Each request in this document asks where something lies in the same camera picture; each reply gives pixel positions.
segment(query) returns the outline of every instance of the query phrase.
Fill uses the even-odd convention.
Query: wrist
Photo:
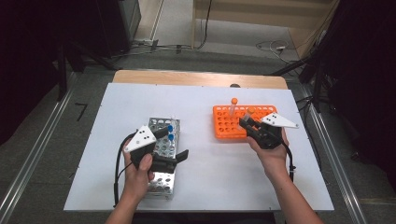
[[[140,203],[141,199],[137,198],[136,195],[128,191],[123,191],[120,197],[120,203],[136,209],[137,205]]]
[[[288,170],[286,168],[272,172],[265,171],[265,174],[267,175],[271,183],[273,183],[273,185],[281,180],[284,180],[285,178],[289,178]]]

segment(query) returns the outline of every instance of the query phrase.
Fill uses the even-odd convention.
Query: forearm
[[[128,197],[125,193],[122,193],[119,203],[108,217],[106,224],[131,224],[137,205],[138,202],[136,200]]]
[[[287,172],[272,177],[271,182],[288,224],[322,223],[301,192],[291,182]]]

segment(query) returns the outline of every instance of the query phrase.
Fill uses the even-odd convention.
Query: orange test tube rack
[[[260,121],[273,112],[277,112],[273,105],[236,105],[233,115],[230,116],[229,105],[213,106],[213,123],[215,128],[215,136],[218,139],[237,139],[246,138],[247,132],[239,126],[239,118],[243,118],[249,107],[255,107],[254,114],[251,118]]]

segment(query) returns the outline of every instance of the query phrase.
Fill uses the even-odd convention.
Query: black curtain
[[[31,3],[0,3],[0,145],[59,79],[47,14]]]
[[[325,73],[336,78],[329,97],[353,146],[396,189],[396,3],[341,1],[340,7],[347,14],[323,55]]]

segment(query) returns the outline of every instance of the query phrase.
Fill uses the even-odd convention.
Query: person's left hand
[[[130,140],[125,143],[122,149],[125,166],[131,163],[131,154],[124,151],[129,142]],[[151,164],[152,156],[147,154],[140,162],[139,169],[136,170],[133,164],[125,169],[125,185],[122,192],[123,197],[127,197],[129,200],[140,203],[146,195],[149,181],[154,178],[154,173],[149,170]]]

